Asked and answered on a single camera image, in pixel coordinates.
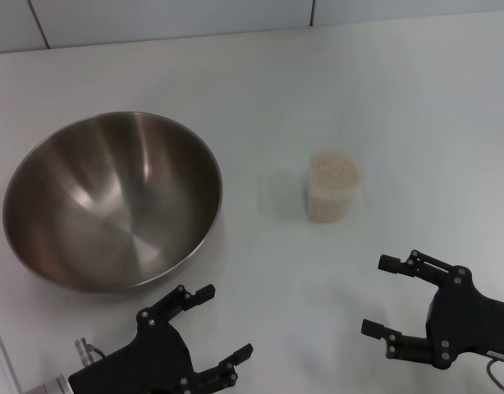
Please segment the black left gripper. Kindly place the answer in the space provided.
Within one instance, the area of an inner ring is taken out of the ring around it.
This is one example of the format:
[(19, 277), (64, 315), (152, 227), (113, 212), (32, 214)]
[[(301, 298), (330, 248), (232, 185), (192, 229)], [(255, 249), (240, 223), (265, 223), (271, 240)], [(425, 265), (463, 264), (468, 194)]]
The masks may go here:
[(234, 387), (236, 366), (247, 361), (247, 344), (217, 366), (196, 372), (190, 352), (170, 321), (179, 313), (211, 300), (209, 284), (191, 293), (183, 285), (136, 316), (135, 338), (102, 360), (68, 378), (74, 393), (216, 393)]

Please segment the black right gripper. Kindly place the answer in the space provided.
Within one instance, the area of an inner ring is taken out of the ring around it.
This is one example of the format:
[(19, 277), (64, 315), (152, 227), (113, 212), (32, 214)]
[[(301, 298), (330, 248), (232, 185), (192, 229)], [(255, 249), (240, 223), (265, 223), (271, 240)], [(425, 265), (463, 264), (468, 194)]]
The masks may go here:
[(361, 333), (384, 340), (389, 360), (448, 369), (459, 355), (475, 353), (504, 362), (504, 303), (477, 291), (466, 268), (412, 250), (404, 261), (382, 254), (378, 269), (417, 277), (438, 287), (428, 311), (428, 338), (405, 336), (363, 320)]

